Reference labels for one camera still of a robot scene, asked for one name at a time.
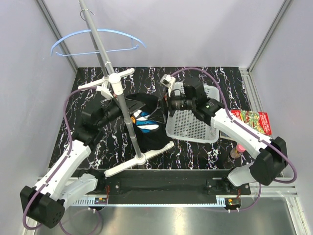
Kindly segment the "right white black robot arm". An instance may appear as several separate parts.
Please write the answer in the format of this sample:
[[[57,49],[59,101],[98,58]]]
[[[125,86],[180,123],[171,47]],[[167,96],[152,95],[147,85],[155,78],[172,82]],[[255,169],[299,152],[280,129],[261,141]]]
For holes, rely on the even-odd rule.
[[[190,111],[193,116],[234,139],[254,158],[254,162],[229,171],[222,181],[224,192],[233,194],[243,184],[258,182],[270,185],[287,167],[287,144],[281,137],[271,138],[236,118],[216,99],[208,98],[200,83],[184,84],[184,93],[176,95],[174,82],[163,81],[167,88],[161,100],[162,110],[169,117],[175,112]]]

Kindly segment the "black daisy print t-shirt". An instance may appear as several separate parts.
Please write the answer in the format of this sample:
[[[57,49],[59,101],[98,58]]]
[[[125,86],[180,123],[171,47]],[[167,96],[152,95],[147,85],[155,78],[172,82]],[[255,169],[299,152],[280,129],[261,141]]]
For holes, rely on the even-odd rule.
[[[157,96],[146,93],[129,94],[126,98],[144,102],[144,107],[131,115],[131,120],[142,153],[159,150],[172,139],[167,136],[165,124],[148,120],[149,114],[159,107]]]

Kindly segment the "light blue clothes hanger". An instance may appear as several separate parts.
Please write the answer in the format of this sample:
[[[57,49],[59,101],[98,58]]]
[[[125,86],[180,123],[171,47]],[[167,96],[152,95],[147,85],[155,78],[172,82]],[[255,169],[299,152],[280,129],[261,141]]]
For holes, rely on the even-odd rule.
[[[103,29],[103,28],[96,28],[95,24],[93,22],[89,23],[87,19],[85,19],[83,17],[83,14],[85,12],[88,12],[89,14],[94,15],[94,13],[92,11],[90,11],[87,8],[83,8],[80,11],[80,17],[82,20],[84,20],[87,23],[87,26],[89,27],[88,29],[84,29],[84,30],[80,30],[80,31],[75,31],[72,32],[66,36],[63,36],[62,38],[60,38],[59,40],[57,40],[50,48],[50,55],[58,55],[61,57],[70,57],[70,56],[80,56],[80,55],[90,55],[90,54],[101,54],[102,51],[104,51],[105,47],[101,41],[100,35],[99,33],[111,33],[111,34],[116,34],[116,35],[120,35],[123,37],[126,37],[130,40],[131,46],[129,48],[120,48],[120,49],[112,49],[112,50],[105,50],[105,53],[110,53],[110,52],[120,52],[120,51],[130,51],[130,50],[136,50],[138,49],[140,46],[143,46],[144,48],[147,48],[146,44],[140,40],[139,38],[127,34],[125,32],[122,31],[117,31],[117,30],[112,30],[112,29]],[[65,52],[57,52],[55,51],[56,47],[60,47],[61,43],[64,43],[65,40],[74,37],[74,36],[78,36],[81,34],[90,34],[91,38],[93,38],[94,43],[95,43],[95,49],[94,51],[91,52],[80,52],[80,53],[65,53]]]

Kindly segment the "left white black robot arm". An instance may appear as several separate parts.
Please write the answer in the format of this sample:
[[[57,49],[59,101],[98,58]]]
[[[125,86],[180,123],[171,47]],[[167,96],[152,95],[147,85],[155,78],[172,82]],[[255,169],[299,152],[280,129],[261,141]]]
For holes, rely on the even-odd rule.
[[[96,169],[85,171],[75,182],[67,181],[75,170],[96,148],[103,138],[103,128],[122,116],[116,100],[103,106],[87,105],[73,132],[69,133],[68,147],[55,165],[33,187],[20,192],[23,210],[22,224],[27,230],[42,225],[53,228],[62,219],[66,209],[89,192],[100,194],[105,190],[106,177]]]

